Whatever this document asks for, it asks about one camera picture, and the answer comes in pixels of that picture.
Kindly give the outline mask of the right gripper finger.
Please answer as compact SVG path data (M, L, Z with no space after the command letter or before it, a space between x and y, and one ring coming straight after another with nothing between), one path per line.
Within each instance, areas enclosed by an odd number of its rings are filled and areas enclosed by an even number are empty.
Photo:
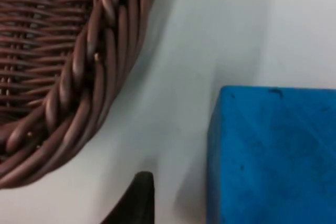
M155 187L151 172L135 174L127 190L102 224L154 224Z

